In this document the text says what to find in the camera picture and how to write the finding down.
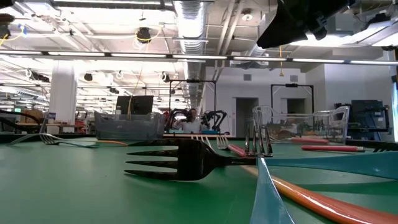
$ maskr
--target silver fork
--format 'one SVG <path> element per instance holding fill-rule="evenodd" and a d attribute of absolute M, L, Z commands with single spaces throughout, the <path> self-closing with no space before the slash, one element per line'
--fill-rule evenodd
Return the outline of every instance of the silver fork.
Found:
<path fill-rule="evenodd" d="M 195 135 L 191 134 L 191 139 L 196 139 L 197 141 L 202 141 L 202 142 L 206 143 L 211 149 L 213 149 L 207 136 L 205 136 L 205 138 L 203 138 L 202 135 L 199 135 L 199 136 L 197 134 L 195 134 Z"/>
<path fill-rule="evenodd" d="M 225 136 L 217 136 L 216 138 L 217 141 L 217 149 L 219 150 L 227 150 L 228 149 L 228 139 Z"/>

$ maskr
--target white pillar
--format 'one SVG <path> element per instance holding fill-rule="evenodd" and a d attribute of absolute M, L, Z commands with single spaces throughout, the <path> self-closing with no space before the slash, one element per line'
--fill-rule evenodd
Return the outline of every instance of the white pillar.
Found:
<path fill-rule="evenodd" d="M 50 90 L 50 113 L 55 120 L 75 124 L 76 92 L 78 74 L 74 61 L 54 61 Z M 49 134 L 58 134 L 58 127 L 48 127 Z M 74 128 L 64 128 L 64 132 L 74 132 Z"/>

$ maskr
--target plastic bin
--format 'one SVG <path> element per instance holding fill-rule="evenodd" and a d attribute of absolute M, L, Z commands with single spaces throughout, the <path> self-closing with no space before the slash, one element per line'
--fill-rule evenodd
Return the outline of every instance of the plastic bin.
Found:
<path fill-rule="evenodd" d="M 265 134 L 267 128 L 271 142 L 292 143 L 292 138 L 327 139 L 344 144 L 347 136 L 348 106 L 314 114 L 283 114 L 269 106 L 253 109 L 256 132 Z"/>
<path fill-rule="evenodd" d="M 95 112 L 94 116 L 98 140 L 145 141 L 163 138 L 165 116 L 159 113 L 126 115 Z"/>

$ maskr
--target ceiling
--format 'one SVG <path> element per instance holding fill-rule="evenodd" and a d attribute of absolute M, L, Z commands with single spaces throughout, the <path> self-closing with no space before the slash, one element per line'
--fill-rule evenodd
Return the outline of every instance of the ceiling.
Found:
<path fill-rule="evenodd" d="M 235 16 L 238 23 L 233 31 L 233 39 L 227 48 L 227 54 L 232 52 L 244 52 L 249 50 L 258 38 L 257 26 L 262 15 L 273 10 L 277 6 L 276 0 L 242 0 L 243 9 L 251 9 L 253 18 L 250 21 L 241 19 L 240 12 L 234 12 L 229 25 Z M 388 5 L 390 1 L 362 1 L 361 9 L 375 10 Z M 57 7 L 55 1 L 18 1 L 14 7 L 1 10 L 1 13 L 9 13 L 16 20 L 9 26 L 12 37 L 17 37 L 21 29 L 25 27 L 25 35 L 12 41 L 5 41 L 0 49 L 3 50 L 42 50 L 42 51 L 79 51 L 79 52 L 147 52 L 180 54 L 180 42 L 178 41 L 177 18 L 173 11 L 142 9 L 118 9 L 100 7 Z M 223 21 L 226 19 L 226 9 L 230 0 L 216 0 L 209 3 L 206 18 L 206 45 L 205 54 L 216 53 L 220 35 L 223 30 Z M 352 13 L 356 8 L 344 13 Z M 140 27 L 149 27 L 151 36 L 156 37 L 150 44 L 137 43 L 135 33 Z M 279 57 L 282 51 L 283 57 L 323 58 L 338 57 L 345 52 L 357 52 L 353 57 L 357 59 L 375 59 L 379 57 L 381 50 L 371 47 L 374 54 L 363 54 L 363 49 L 344 49 L 339 53 L 331 47 L 302 47 L 296 45 L 281 46 L 281 49 L 268 49 L 269 56 Z M 159 76 L 169 74 L 170 78 L 184 79 L 184 62 L 129 62 L 129 61 L 95 61 L 78 60 L 77 66 L 85 69 L 79 76 L 79 85 L 109 85 L 110 78 L 113 85 L 129 86 L 120 88 L 120 95 L 154 95 L 155 104 L 160 108 L 168 108 L 169 87 Z M 288 63 L 285 68 L 305 68 L 305 63 Z M 278 62 L 270 62 L 269 69 L 280 67 Z M 51 59 L 32 58 L 0 58 L 0 77 L 2 83 L 32 84 L 41 81 L 29 78 L 27 70 L 37 72 L 51 79 Z M 85 73 L 93 74 L 93 81 L 84 79 Z M 172 98 L 172 107 L 190 107 L 190 94 L 184 83 L 173 83 L 176 93 Z M 49 87 L 1 87 L 0 99 L 2 104 L 26 104 L 31 101 L 32 95 L 37 95 L 37 102 L 46 108 L 51 89 Z M 18 95 L 18 92 L 31 95 Z M 194 93 L 200 97 L 201 91 Z M 110 93 L 106 88 L 79 88 L 79 108 L 89 110 L 111 111 L 116 104 L 117 94 Z"/>

